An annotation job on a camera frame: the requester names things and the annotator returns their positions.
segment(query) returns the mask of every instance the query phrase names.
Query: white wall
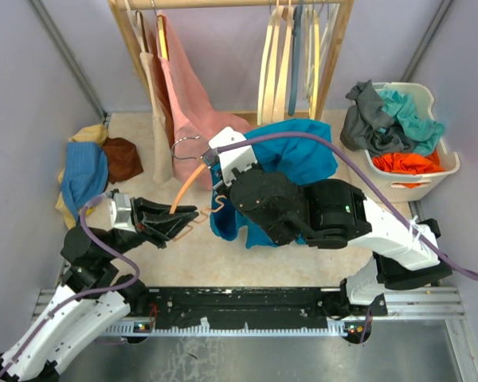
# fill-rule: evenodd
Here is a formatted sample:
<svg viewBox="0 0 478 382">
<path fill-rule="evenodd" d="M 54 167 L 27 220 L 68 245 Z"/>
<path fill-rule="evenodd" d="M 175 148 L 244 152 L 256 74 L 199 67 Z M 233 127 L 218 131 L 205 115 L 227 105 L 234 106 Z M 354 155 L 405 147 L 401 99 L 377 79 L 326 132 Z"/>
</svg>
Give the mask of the white wall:
<svg viewBox="0 0 478 382">
<path fill-rule="evenodd" d="M 439 220 L 440 246 L 478 271 L 478 0 L 454 3 L 413 81 L 433 92 L 435 115 L 461 161 L 460 171 L 423 200 L 425 216 Z M 461 275 L 453 282 L 478 340 L 478 283 Z"/>
<path fill-rule="evenodd" d="M 65 228 L 55 211 L 67 138 L 97 123 L 27 2 L 0 2 L 0 353 L 53 287 Z"/>
<path fill-rule="evenodd" d="M 348 106 L 344 96 L 358 80 L 399 80 L 439 3 L 440 0 L 355 2 L 327 107 Z M 104 109 L 149 110 L 107 2 L 50 0 L 45 4 Z M 268 7 L 167 13 L 214 107 L 255 110 Z M 324 19 L 326 8 L 321 15 Z M 298 106 L 306 107 L 307 103 L 301 99 Z"/>
</svg>

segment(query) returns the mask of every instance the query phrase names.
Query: pink garment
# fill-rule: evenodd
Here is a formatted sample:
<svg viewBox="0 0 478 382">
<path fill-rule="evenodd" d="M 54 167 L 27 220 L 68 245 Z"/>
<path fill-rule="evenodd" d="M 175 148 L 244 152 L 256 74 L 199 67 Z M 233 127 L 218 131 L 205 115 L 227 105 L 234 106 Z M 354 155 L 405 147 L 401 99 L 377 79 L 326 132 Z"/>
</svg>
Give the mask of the pink garment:
<svg viewBox="0 0 478 382">
<path fill-rule="evenodd" d="M 201 137 L 179 143 L 174 149 L 175 155 L 180 158 L 200 158 L 209 149 L 209 140 L 223 128 L 230 126 L 241 133 L 246 133 L 252 128 L 243 118 L 213 109 L 209 96 L 194 74 L 172 25 L 166 15 L 160 12 L 158 15 L 163 16 L 167 37 L 168 60 L 162 58 L 160 54 L 159 60 L 165 74 L 174 117 L 174 139 L 177 142 L 184 137 L 197 135 Z M 200 163 L 200 159 L 182 161 L 174 158 L 174 176 L 180 181 L 185 181 Z M 197 182 L 206 189 L 211 189 L 210 172 L 205 171 Z"/>
</svg>

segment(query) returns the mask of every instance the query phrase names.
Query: robotic arm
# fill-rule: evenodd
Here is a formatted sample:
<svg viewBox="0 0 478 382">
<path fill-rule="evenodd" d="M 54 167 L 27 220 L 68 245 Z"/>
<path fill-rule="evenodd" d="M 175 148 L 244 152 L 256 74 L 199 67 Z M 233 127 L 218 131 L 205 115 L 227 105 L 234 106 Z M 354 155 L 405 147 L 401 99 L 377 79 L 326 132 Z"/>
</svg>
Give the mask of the robotic arm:
<svg viewBox="0 0 478 382">
<path fill-rule="evenodd" d="M 227 127 L 211 139 L 210 146 L 244 140 L 242 134 Z M 354 311 L 354 306 L 369 306 L 386 289 L 414 289 L 452 273 L 413 235 L 416 230 L 417 236 L 424 235 L 435 244 L 439 230 L 434 220 L 412 224 L 408 229 L 345 181 L 328 179 L 295 185 L 284 173 L 264 172 L 251 146 L 222 154 L 210 150 L 202 158 L 209 168 L 221 165 L 221 181 L 215 192 L 226 196 L 239 213 L 258 224 L 273 243 L 285 245 L 303 238 L 311 247 L 354 245 L 374 253 L 363 269 L 340 284 L 341 305 L 347 312 Z M 198 215 L 194 206 L 179 207 L 175 214 L 169 214 L 169 208 L 114 192 L 110 210 L 113 229 L 91 230 L 120 253 L 145 241 L 165 248 L 167 241 Z M 15 346 L 0 354 L 0 380 L 58 381 L 90 342 L 113 322 L 145 305 L 148 288 L 137 281 L 122 290 L 77 299 L 52 314 L 53 307 L 81 291 L 109 287 L 118 273 L 110 264 L 114 257 L 93 243 L 82 227 L 67 233 L 61 254 L 71 267 L 45 312 Z M 115 285 L 132 277 L 122 276 Z"/>
</svg>

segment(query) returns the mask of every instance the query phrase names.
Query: teal cloth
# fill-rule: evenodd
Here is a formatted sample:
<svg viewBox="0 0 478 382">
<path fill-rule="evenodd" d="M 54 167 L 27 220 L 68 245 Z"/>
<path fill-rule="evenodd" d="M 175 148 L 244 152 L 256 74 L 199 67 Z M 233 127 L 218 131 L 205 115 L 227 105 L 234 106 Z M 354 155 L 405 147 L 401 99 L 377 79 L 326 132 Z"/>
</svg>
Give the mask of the teal cloth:
<svg viewBox="0 0 478 382">
<path fill-rule="evenodd" d="M 78 211 L 104 191 L 108 180 L 106 154 L 94 142 L 70 142 L 67 145 L 61 192 L 75 221 Z"/>
<path fill-rule="evenodd" d="M 331 127 L 326 123 L 312 119 L 289 119 L 280 123 L 274 123 L 273 125 L 250 131 L 245 134 L 245 137 L 255 138 L 270 133 L 280 133 L 281 131 L 304 131 L 318 135 L 331 142 Z M 273 139 L 253 145 L 253 151 L 264 171 L 285 173 L 297 185 L 307 185 L 316 181 L 322 181 L 333 175 L 338 166 L 331 150 L 316 141 L 306 138 Z M 211 170 L 213 185 L 220 181 L 217 171 L 219 171 L 219 165 Z M 213 209 L 217 207 L 217 203 L 214 200 L 215 197 L 216 195 L 214 194 L 211 199 Z M 210 227 L 216 236 L 232 241 L 237 238 L 239 228 L 247 227 L 247 248 L 251 248 L 254 245 L 277 247 L 269 236 L 262 231 L 262 228 L 241 215 L 230 201 L 224 200 L 223 202 L 225 204 L 224 208 L 219 212 L 212 213 L 210 216 Z M 304 241 L 300 238 L 297 240 L 297 243 L 303 244 Z"/>
<path fill-rule="evenodd" d="M 384 101 L 382 110 L 398 121 L 404 134 L 415 141 L 413 152 L 424 157 L 431 155 L 445 132 L 445 125 L 433 119 L 419 119 L 412 94 L 396 90 L 381 90 L 378 94 Z"/>
</svg>

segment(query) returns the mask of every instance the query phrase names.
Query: blue hanger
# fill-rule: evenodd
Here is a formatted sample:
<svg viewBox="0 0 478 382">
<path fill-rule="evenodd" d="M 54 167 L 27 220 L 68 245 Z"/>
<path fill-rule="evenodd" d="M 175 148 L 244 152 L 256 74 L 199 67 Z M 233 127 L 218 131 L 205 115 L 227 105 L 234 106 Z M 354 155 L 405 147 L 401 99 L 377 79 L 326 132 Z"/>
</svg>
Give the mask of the blue hanger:
<svg viewBox="0 0 478 382">
<path fill-rule="evenodd" d="M 294 12 L 294 30 L 292 35 L 292 67 L 290 77 L 290 100 L 288 101 L 288 115 L 291 117 L 296 112 L 297 80 L 300 74 L 300 48 L 301 48 L 301 15 L 303 14 L 304 1 L 296 7 Z"/>
</svg>

